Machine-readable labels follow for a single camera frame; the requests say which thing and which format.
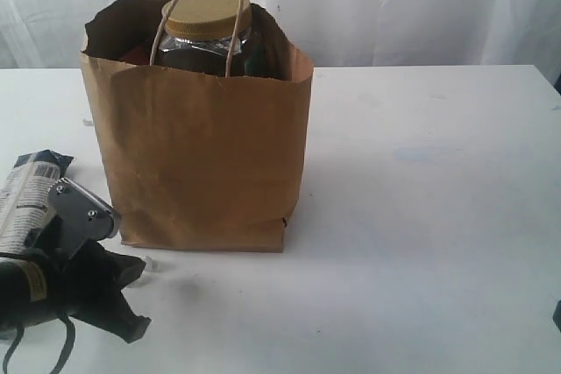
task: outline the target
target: brown paper bag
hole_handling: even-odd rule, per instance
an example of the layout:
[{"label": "brown paper bag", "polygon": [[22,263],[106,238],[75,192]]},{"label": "brown paper bag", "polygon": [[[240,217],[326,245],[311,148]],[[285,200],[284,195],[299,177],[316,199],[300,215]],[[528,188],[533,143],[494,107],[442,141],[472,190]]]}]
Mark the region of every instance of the brown paper bag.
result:
[{"label": "brown paper bag", "polygon": [[277,79],[134,66],[169,0],[117,0],[86,24],[81,68],[123,243],[282,251],[302,179],[313,63],[252,5]]}]

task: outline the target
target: white curtain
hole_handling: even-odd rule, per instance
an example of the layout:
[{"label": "white curtain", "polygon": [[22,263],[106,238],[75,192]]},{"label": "white curtain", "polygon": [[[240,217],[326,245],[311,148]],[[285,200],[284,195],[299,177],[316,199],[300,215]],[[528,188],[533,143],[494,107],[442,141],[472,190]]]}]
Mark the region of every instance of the white curtain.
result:
[{"label": "white curtain", "polygon": [[[0,0],[0,67],[77,67],[114,0]],[[252,0],[318,66],[535,64],[561,72],[561,0]]]}]

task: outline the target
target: glass jar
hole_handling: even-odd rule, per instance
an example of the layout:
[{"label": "glass jar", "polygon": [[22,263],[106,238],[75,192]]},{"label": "glass jar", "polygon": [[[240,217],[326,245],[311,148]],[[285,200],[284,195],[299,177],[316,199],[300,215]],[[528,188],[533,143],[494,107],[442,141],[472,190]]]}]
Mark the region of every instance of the glass jar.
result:
[{"label": "glass jar", "polygon": [[[162,14],[170,3],[164,6]],[[224,76],[238,3],[239,0],[179,0],[166,22],[158,64]],[[252,28],[252,7],[249,0],[244,0],[231,76],[264,73],[261,36]]]}]

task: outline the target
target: jar lid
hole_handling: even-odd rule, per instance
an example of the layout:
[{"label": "jar lid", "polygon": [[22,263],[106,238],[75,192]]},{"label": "jar lid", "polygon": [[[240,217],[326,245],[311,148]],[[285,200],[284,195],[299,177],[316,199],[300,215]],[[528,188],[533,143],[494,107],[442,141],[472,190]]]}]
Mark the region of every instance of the jar lid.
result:
[{"label": "jar lid", "polygon": [[[166,32],[180,39],[207,40],[231,37],[239,0],[179,0],[166,22]],[[164,15],[171,1],[162,8]],[[252,24],[252,7],[244,0],[239,32]]]}]

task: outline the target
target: white tabletop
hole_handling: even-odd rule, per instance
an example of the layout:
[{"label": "white tabletop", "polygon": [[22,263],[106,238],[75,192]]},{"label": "white tabletop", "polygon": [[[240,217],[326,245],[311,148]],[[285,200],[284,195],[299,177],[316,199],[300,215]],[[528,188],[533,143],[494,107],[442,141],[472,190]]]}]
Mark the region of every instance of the white tabletop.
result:
[{"label": "white tabletop", "polygon": [[[50,148],[109,197],[79,70],[2,70],[0,98],[0,177]],[[78,322],[64,372],[561,372],[560,231],[561,97],[535,68],[317,69],[285,253],[110,240],[162,264],[125,291],[153,324],[127,345]],[[29,328],[11,372],[63,340]]]}]

